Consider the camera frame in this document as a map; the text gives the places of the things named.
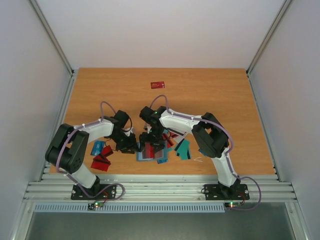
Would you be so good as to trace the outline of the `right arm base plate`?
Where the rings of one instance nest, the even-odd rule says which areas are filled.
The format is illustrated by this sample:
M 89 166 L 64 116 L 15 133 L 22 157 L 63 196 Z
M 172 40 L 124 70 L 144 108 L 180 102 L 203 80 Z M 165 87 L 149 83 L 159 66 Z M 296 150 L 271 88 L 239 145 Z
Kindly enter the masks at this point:
M 219 184 L 205 184 L 201 189 L 207 201 L 249 200 L 249 190 L 246 184 L 228 188 Z

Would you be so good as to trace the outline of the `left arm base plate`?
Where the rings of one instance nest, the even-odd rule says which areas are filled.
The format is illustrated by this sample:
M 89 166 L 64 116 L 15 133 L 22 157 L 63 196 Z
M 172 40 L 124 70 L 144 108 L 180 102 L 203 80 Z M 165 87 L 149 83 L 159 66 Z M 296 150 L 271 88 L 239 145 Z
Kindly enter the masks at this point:
M 71 191 L 71 200 L 102 200 L 116 198 L 117 186 L 112 184 L 100 184 L 98 187 L 85 188 L 74 185 Z

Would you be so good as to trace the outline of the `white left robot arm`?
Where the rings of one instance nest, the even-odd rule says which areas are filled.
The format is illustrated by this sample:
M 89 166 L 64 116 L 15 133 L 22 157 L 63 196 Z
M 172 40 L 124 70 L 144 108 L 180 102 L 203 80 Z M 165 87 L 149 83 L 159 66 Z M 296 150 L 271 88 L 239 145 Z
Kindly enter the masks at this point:
M 83 187 L 83 194 L 96 199 L 101 193 L 98 178 L 84 164 L 87 144 L 100 138 L 111 138 L 115 150 L 123 154 L 139 151 L 136 136 L 124 127 L 130 121 L 129 115 L 118 110 L 114 116 L 102 118 L 82 125 L 62 124 L 55 133 L 45 153 L 45 160 L 56 167 L 59 173 L 71 176 Z

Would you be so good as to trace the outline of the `red card black stripe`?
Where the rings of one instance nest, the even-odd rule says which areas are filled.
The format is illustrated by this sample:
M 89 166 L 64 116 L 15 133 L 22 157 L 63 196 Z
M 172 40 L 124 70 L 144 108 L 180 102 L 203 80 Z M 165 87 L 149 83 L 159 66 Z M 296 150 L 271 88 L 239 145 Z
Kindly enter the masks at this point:
M 144 159 L 153 159 L 154 158 L 153 148 L 151 147 L 150 143 L 148 143 L 148 142 L 145 143 L 145 151 L 142 153 L 142 156 Z

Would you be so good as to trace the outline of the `teal leather card holder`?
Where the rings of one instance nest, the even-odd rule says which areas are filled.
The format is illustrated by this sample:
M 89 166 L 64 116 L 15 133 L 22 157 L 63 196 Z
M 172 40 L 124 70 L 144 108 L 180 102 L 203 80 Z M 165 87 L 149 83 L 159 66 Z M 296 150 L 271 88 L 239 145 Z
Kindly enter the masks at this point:
M 155 152 L 154 147 L 150 143 L 145 143 L 144 150 L 136 153 L 138 162 L 157 162 L 158 164 L 168 162 L 168 148 Z

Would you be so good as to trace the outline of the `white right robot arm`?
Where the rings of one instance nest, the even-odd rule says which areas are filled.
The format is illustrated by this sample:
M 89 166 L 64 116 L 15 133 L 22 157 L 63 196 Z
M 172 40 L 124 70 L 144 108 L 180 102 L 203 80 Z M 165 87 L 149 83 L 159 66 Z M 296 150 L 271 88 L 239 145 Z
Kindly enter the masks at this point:
M 164 149 L 163 132 L 177 131 L 193 135 L 199 149 L 211 158 L 218 174 L 218 185 L 225 198 L 234 197 L 239 191 L 240 180 L 227 157 L 229 136 L 216 117 L 207 112 L 204 115 L 189 115 L 173 111 L 165 106 L 153 110 L 145 106 L 139 117 L 150 126 L 150 130 L 139 136 L 140 150 L 150 144 L 154 153 Z

